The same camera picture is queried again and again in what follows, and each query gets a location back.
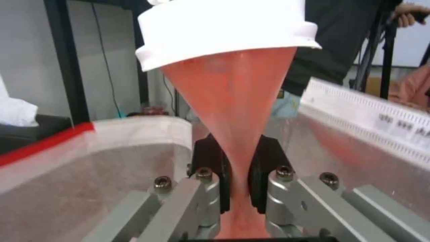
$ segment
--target black metal frame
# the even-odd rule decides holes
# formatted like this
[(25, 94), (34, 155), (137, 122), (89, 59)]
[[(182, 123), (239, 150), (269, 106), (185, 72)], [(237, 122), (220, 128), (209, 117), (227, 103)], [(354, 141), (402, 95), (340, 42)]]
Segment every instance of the black metal frame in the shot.
[(391, 15), (401, 1), (383, 0), (375, 21), (372, 25), (369, 42), (367, 44), (363, 62), (358, 68), (355, 83), (352, 88), (360, 92), (366, 91), (367, 78), (369, 77), (370, 67), (375, 57), (376, 48), (385, 32), (384, 63), (381, 81), (381, 97), (388, 98), (390, 85), (391, 65), (393, 60), (394, 39), (396, 37), (397, 22), (391, 20)]
[[(49, 25), (51, 27), (52, 38), (57, 52), (63, 77), (64, 88), (69, 103), (73, 124), (89, 121), (88, 107), (85, 99), (82, 76), (79, 68), (79, 61), (76, 53), (72, 27), (70, 24), (69, 12), (66, 0), (43, 0)], [(83, 2), (109, 4), (129, 9), (133, 15), (133, 29), (136, 48), (144, 44), (140, 32), (137, 17), (139, 14), (150, 8), (149, 3), (144, 0), (79, 0)], [(149, 101), (147, 74), (140, 70), (138, 65), (138, 83), (140, 102)]]
[(423, 59), (421, 60), (420, 67), (427, 64), (427, 62), (429, 61), (429, 58), (430, 58), (430, 43), (427, 46), (427, 50), (423, 56)]

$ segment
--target brown cardboard box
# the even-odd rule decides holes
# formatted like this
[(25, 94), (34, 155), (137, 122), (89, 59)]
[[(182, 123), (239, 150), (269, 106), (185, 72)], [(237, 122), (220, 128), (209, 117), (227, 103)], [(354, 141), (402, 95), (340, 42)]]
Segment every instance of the brown cardboard box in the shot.
[(381, 93), (381, 78), (369, 77), (366, 84), (366, 93), (372, 96), (380, 96)]

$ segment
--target black jacket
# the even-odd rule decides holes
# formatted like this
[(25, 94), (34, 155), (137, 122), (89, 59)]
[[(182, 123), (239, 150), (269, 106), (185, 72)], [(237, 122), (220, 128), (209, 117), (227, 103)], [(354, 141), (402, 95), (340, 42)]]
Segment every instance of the black jacket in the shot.
[(301, 96), (311, 76), (342, 85), (382, 0), (307, 0), (306, 21), (318, 25), (322, 50), (298, 48), (283, 89)]

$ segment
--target black cable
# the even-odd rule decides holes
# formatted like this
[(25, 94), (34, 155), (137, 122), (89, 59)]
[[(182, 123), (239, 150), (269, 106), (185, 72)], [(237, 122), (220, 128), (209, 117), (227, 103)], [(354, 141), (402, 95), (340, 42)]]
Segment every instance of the black cable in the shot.
[(115, 97), (114, 83), (112, 82), (111, 70), (109, 69), (108, 59), (106, 58), (106, 52), (104, 50), (103, 39), (101, 37), (100, 24), (98, 22), (98, 16), (97, 16), (97, 12), (95, 11), (94, 3), (91, 3), (91, 8), (92, 8), (92, 13), (94, 14), (95, 23), (97, 25), (98, 38), (100, 40), (101, 51), (103, 52), (103, 58), (104, 58), (104, 62), (106, 64), (107, 75), (109, 77), (109, 83), (111, 84), (112, 99), (114, 100), (115, 108), (117, 109), (117, 112), (118, 112), (118, 117), (121, 117), (121, 112), (120, 112), (120, 109), (118, 108), (117, 98)]
[(169, 95), (170, 95), (170, 98), (171, 98), (170, 107), (172, 108), (173, 113), (176, 113), (176, 110), (173, 107), (173, 94), (172, 94), (172, 92), (170, 92), (169, 87), (167, 87), (166, 76), (165, 75), (163, 75), (163, 83), (164, 83), (164, 86), (166, 87), (167, 91), (169, 92)]

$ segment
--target person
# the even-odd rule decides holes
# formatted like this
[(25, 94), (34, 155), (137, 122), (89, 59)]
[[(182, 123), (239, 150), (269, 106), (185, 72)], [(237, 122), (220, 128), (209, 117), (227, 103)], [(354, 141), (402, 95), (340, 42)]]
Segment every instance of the person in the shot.
[[(307, 0), (306, 20), (318, 25), (316, 41), (322, 50), (298, 48), (282, 88), (301, 96), (310, 77), (342, 85), (381, 3), (382, 0)], [(412, 12), (430, 14), (430, 8), (401, 3), (391, 17), (398, 18), (400, 28), (406, 28), (416, 23)]]

